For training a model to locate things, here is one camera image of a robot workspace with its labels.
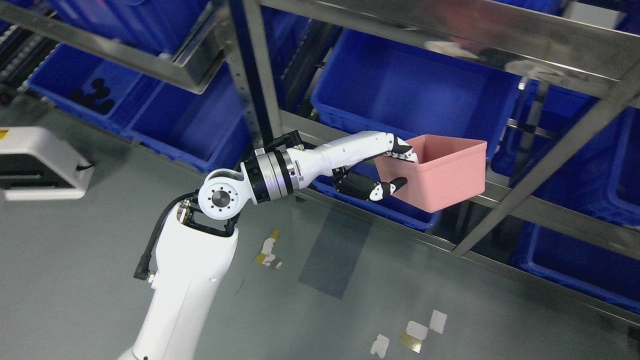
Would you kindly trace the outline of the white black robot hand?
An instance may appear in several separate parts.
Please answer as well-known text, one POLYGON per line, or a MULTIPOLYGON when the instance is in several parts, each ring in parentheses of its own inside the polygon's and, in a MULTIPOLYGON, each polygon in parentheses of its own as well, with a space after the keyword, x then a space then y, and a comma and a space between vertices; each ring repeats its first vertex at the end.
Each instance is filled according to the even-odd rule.
POLYGON ((395 194, 409 180, 396 177, 384 182, 347 168, 380 156, 413 164, 419 162, 413 146, 395 134, 361 131, 313 149, 288 148, 288 160, 293 166, 288 175, 295 176, 300 187, 309 186, 319 176, 332 175, 333 187, 338 193, 362 201, 378 202, 395 194))

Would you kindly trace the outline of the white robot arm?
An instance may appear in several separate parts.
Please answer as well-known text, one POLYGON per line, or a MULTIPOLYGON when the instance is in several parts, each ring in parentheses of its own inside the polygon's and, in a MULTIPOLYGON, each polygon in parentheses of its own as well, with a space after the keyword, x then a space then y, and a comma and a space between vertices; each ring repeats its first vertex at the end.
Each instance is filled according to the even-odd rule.
POLYGON ((377 202, 408 182, 405 177, 375 180, 351 169, 381 156, 418 162, 413 147, 393 133, 366 130, 306 149, 294 130, 256 149, 237 171, 211 171, 199 189, 172 200, 134 271, 154 293, 134 344, 120 358, 192 360, 233 262, 245 205, 285 198, 320 176, 331 177, 339 194, 377 202))

